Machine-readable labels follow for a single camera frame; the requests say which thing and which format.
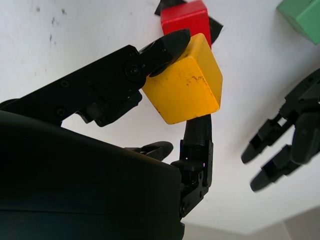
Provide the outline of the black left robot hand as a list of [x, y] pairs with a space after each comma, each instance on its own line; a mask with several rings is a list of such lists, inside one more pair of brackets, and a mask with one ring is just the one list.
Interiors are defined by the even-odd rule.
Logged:
[[249, 163], [294, 127], [291, 144], [286, 144], [251, 180], [253, 192], [260, 191], [308, 164], [320, 152], [320, 71], [303, 79], [286, 97], [273, 119], [267, 119], [241, 155]]

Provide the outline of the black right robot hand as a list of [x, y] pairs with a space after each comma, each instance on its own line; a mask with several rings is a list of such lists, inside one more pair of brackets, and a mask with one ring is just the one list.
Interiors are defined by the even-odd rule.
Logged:
[[211, 116], [186, 122], [179, 160], [160, 141], [121, 148], [62, 128], [78, 114], [109, 125], [142, 100], [140, 89], [177, 60], [188, 29], [142, 50], [127, 45], [22, 98], [0, 105], [3, 240], [181, 240], [185, 217], [209, 191]]

